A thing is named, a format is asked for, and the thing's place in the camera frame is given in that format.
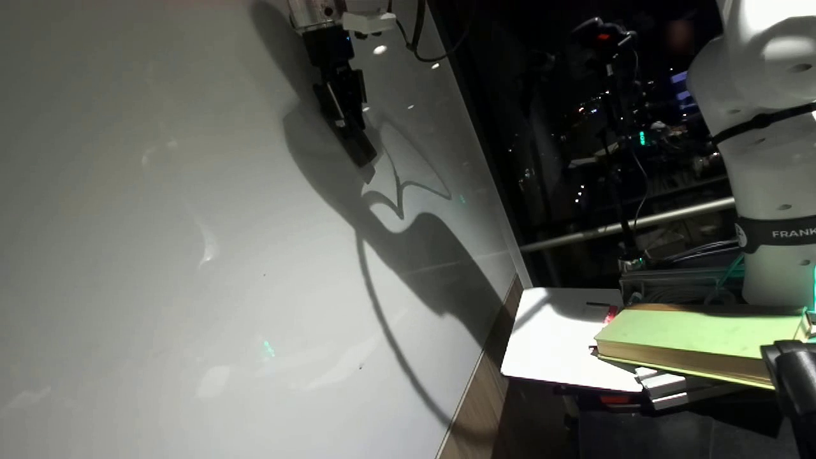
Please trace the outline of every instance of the white surface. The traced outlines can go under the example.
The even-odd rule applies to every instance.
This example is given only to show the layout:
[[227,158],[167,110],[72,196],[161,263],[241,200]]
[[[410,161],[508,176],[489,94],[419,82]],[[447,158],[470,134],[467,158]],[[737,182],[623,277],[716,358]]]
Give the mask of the white surface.
[[591,354],[609,311],[605,306],[619,305],[616,292],[527,288],[518,305],[503,376],[639,393],[633,372]]
[[436,455],[515,279],[453,78],[356,42],[378,184],[444,184],[361,189],[250,10],[0,4],[3,459]]
[[[719,0],[725,37],[693,62],[688,84],[712,134],[816,101],[816,4]],[[719,147],[747,221],[816,215],[816,120],[791,117]],[[765,245],[745,257],[747,305],[805,306],[816,245]]]
[[654,376],[654,379],[639,379],[643,390],[649,398],[671,395],[685,390],[685,379],[681,376]]

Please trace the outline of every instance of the metal rod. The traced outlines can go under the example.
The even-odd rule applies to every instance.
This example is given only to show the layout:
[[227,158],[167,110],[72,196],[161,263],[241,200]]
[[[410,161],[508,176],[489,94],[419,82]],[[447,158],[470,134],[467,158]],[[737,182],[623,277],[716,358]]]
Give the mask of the metal rod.
[[[663,212],[663,215],[649,215],[649,218],[643,218],[643,221],[629,221],[629,228],[633,229],[657,228],[663,222],[674,222],[674,221],[681,221],[681,218],[712,215],[712,212],[721,212],[721,210],[731,210],[731,208],[735,208],[735,196],[716,200],[716,201],[703,201],[703,204],[693,204],[693,208],[681,208],[681,210]],[[541,250],[550,250],[550,247],[560,247],[560,245],[577,245],[577,242],[583,242],[583,241],[609,238],[609,236],[619,236],[619,232],[623,232],[623,224],[593,228],[593,229],[586,229],[586,232],[572,232],[572,236],[563,236],[563,238],[554,238],[554,241],[541,241],[541,242],[524,245],[522,254],[541,254]]]

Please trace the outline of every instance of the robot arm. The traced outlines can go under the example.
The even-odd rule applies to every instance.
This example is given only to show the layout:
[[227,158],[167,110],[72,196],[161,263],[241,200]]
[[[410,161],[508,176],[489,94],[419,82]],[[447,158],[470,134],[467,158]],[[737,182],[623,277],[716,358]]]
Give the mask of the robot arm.
[[737,200],[745,298],[805,306],[816,263],[816,4],[719,0],[691,93]]
[[816,459],[816,349],[802,342],[763,348],[779,408],[792,426],[801,459]]

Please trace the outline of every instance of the white wall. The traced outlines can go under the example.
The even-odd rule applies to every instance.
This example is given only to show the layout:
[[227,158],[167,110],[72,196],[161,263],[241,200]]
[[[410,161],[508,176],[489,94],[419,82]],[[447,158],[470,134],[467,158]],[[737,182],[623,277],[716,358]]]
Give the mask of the white wall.
[[361,184],[274,8],[0,0],[0,459],[436,455],[504,212],[397,37],[356,43]]

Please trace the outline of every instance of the green light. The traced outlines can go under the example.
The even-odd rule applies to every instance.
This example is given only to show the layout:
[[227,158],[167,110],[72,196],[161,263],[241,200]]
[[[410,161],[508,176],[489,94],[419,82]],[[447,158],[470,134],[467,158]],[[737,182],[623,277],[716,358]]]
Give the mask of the green light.
[[274,348],[271,340],[260,340],[260,348],[263,348],[263,361],[271,363],[278,358]]

